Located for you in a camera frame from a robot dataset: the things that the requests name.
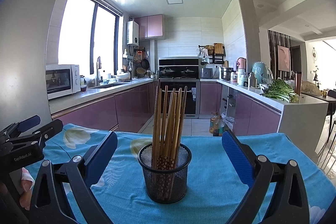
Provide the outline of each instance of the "framed picture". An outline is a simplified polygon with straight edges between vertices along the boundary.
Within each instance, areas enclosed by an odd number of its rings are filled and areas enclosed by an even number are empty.
[[[290,71],[289,48],[278,46],[278,70]]]

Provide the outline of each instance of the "faucet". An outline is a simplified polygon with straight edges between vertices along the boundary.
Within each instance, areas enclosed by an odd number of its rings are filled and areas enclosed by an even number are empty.
[[[101,58],[100,56],[98,56],[97,58],[97,62],[96,62],[96,86],[99,85],[99,83],[103,82],[103,80],[99,79],[99,74],[98,74],[98,70],[101,69]]]

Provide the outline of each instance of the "water heater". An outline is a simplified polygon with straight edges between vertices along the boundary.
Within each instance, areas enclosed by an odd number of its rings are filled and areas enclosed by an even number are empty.
[[[134,21],[127,22],[127,45],[139,46],[139,25]]]

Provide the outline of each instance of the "sink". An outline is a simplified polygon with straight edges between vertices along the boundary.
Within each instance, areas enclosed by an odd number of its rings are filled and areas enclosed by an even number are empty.
[[[126,82],[126,83],[118,83],[118,82],[115,82],[115,83],[111,83],[111,84],[107,84],[107,85],[100,85],[100,86],[94,86],[93,88],[91,89],[107,89],[107,88],[110,88],[112,86],[117,86],[117,85],[125,85],[129,82]]]

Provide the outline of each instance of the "window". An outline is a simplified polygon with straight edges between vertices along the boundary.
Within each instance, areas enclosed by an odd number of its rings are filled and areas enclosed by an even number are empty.
[[[105,73],[117,70],[117,28],[119,17],[93,0],[68,0],[60,31],[59,64],[79,65],[81,75],[95,73],[101,57]]]

